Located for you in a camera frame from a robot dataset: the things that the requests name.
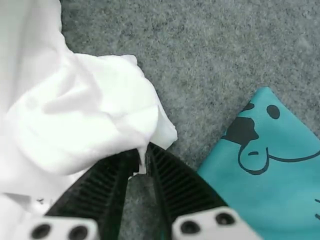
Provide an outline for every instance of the black nose print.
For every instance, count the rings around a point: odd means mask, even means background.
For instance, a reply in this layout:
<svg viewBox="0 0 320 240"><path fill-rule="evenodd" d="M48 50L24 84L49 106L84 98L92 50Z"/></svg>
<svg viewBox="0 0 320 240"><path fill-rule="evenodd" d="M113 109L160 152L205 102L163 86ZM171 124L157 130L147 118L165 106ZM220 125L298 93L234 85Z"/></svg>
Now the black nose print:
<svg viewBox="0 0 320 240"><path fill-rule="evenodd" d="M255 122L251 118L238 116L222 138L245 146L250 141L258 139L259 135L255 131Z"/></svg>

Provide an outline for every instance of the gray carpet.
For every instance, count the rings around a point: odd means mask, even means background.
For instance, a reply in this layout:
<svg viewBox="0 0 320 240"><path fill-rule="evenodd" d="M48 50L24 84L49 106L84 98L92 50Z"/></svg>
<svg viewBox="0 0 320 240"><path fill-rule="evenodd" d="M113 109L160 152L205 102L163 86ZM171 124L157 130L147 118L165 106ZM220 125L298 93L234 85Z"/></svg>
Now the gray carpet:
<svg viewBox="0 0 320 240"><path fill-rule="evenodd" d="M269 86L320 136L318 0L62 0L67 45L134 54L196 169L256 89ZM121 240L151 240L160 216L146 176L129 183Z"/></svg>

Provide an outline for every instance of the black eye print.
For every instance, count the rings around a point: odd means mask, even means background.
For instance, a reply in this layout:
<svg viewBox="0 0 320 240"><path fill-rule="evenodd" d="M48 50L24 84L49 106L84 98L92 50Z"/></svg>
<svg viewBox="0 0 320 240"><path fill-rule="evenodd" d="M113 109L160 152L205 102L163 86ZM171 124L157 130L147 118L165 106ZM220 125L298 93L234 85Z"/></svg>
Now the black eye print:
<svg viewBox="0 0 320 240"><path fill-rule="evenodd" d="M243 109L241 112L244 112L244 111L247 111L247 110L250 110L250 109L253 109L255 107L255 105L251 102L249 102Z"/></svg>
<svg viewBox="0 0 320 240"><path fill-rule="evenodd" d="M280 111L279 108L275 105L269 105L266 108L266 112L269 114L269 116L273 119L278 119L280 117Z"/></svg>

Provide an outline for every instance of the cartoon face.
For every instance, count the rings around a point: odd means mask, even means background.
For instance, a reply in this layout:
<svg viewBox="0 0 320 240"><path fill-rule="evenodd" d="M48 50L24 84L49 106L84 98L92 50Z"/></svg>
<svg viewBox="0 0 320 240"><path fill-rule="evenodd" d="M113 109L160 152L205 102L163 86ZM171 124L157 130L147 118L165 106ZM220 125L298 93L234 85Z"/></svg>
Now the cartoon face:
<svg viewBox="0 0 320 240"><path fill-rule="evenodd" d="M320 239L320 140L270 88L239 113L198 170L264 239Z"/></svg>
<svg viewBox="0 0 320 240"><path fill-rule="evenodd" d="M282 104L272 103L272 99L271 102L260 99L249 102L222 137L240 145L238 164L252 175L263 174L272 160L297 163L320 155L320 145L316 149L305 146L299 149L297 138L308 140L315 136Z"/></svg>

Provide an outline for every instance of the white fabric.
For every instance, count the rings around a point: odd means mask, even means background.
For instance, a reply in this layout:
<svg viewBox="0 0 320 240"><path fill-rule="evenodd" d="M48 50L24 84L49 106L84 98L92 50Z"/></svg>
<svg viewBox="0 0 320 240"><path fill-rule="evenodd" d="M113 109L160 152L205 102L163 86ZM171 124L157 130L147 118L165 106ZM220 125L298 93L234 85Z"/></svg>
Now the white fabric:
<svg viewBox="0 0 320 240"><path fill-rule="evenodd" d="M135 148L144 173L148 143L177 139L133 55L73 53L61 27L59 0L0 0L1 193L55 200L99 159Z"/></svg>

